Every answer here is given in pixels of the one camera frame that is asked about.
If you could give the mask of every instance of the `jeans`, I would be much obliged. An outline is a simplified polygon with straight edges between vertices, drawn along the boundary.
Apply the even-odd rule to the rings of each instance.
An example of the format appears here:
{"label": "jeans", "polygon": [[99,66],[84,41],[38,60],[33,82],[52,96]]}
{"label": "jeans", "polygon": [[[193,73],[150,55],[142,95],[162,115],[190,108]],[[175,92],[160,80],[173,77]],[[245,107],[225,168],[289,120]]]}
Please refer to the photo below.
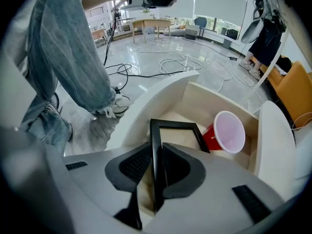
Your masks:
{"label": "jeans", "polygon": [[101,63],[81,0],[37,0],[29,24],[28,77],[37,92],[21,128],[63,152],[69,123],[46,110],[59,81],[89,112],[111,105],[115,91]]}

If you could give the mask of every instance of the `blue chair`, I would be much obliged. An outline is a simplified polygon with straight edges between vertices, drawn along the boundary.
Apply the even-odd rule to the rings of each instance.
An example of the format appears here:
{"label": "blue chair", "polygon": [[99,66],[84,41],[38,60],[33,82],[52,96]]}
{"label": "blue chair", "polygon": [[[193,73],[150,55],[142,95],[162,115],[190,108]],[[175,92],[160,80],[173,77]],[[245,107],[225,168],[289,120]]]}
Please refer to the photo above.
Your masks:
{"label": "blue chair", "polygon": [[203,30],[203,35],[204,35],[204,31],[205,31],[205,28],[207,25],[207,19],[202,18],[202,17],[198,17],[194,20],[194,23],[195,23],[195,25],[199,26],[199,36],[198,36],[198,38],[199,38],[201,30]]}

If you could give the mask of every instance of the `orange chair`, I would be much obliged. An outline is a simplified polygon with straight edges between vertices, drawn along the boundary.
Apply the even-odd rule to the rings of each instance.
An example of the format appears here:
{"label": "orange chair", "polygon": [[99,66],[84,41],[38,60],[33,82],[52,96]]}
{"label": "orange chair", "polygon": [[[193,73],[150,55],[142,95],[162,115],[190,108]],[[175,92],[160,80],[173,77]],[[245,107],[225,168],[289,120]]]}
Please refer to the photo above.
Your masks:
{"label": "orange chair", "polygon": [[[264,73],[268,67],[262,65],[260,67]],[[312,73],[307,73],[302,64],[296,61],[292,64],[292,68],[286,76],[280,75],[276,68],[273,68],[268,76],[268,80],[274,88],[277,96],[286,107],[293,121],[295,127],[302,127],[306,125],[309,118],[312,118]]]}

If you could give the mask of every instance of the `tile floor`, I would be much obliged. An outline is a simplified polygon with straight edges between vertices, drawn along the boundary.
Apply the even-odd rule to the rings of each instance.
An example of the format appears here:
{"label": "tile floor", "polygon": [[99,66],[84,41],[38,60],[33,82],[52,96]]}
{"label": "tile floor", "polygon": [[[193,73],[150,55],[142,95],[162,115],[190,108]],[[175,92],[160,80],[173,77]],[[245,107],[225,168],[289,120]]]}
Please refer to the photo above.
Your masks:
{"label": "tile floor", "polygon": [[[156,35],[147,35],[147,42],[155,43],[155,45],[144,47],[143,36],[136,36],[136,44],[133,43],[132,38],[113,42],[110,47],[106,66],[130,63],[132,65],[132,69],[128,71],[130,74],[140,74],[144,76],[155,75],[159,74],[160,61],[167,58],[176,59],[179,56],[175,53],[139,53],[137,50],[160,52],[175,51],[183,56],[194,58],[202,65],[202,68],[198,70],[200,75],[197,82],[209,89],[217,91],[223,79],[231,77],[231,74],[215,61],[216,59],[222,61],[242,82],[245,82],[244,77],[248,77],[254,84],[257,83],[256,79],[249,75],[248,71],[238,65],[240,60],[229,60],[227,57],[206,47],[212,47],[227,56],[239,57],[236,53],[219,45],[204,40],[197,40],[198,43],[206,45],[201,46],[181,38],[172,37],[169,39],[169,37],[163,35],[161,35],[159,39]],[[107,45],[104,45],[98,48],[98,54],[102,61],[105,59],[106,46]],[[176,62],[170,62],[164,64],[164,67],[168,72],[174,72],[180,68],[181,65]],[[111,74],[116,72],[117,68],[112,67],[107,69],[107,71]],[[154,78],[129,77],[129,81],[122,92],[124,95],[130,97],[133,102],[141,94],[148,91],[150,87],[166,77],[167,76]],[[111,75],[110,78],[111,85],[118,86],[119,88],[126,82],[126,76],[119,74]],[[250,87],[242,84],[235,77],[232,80],[224,82],[220,93],[239,103],[250,112],[254,112],[260,108],[263,103],[256,94],[248,101],[241,101],[244,95],[250,90]],[[268,100],[268,96],[262,87],[260,87],[257,92],[264,101]],[[89,114],[74,103],[61,85],[58,86],[57,93],[62,106],[61,115],[72,123],[74,129],[73,140],[67,144],[65,155],[85,154],[104,150],[112,131],[116,124],[118,124],[118,120],[107,119],[106,116],[95,117]]]}

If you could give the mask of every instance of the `plastic cup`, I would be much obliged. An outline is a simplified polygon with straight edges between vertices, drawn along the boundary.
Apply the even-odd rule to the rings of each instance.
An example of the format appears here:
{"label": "plastic cup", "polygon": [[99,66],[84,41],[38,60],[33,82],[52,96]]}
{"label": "plastic cup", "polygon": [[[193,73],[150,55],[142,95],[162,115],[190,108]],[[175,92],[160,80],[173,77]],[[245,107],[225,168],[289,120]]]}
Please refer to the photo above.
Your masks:
{"label": "plastic cup", "polygon": [[224,150],[230,154],[237,154],[245,145],[245,129],[235,114],[222,111],[207,128],[204,139],[209,150]]}

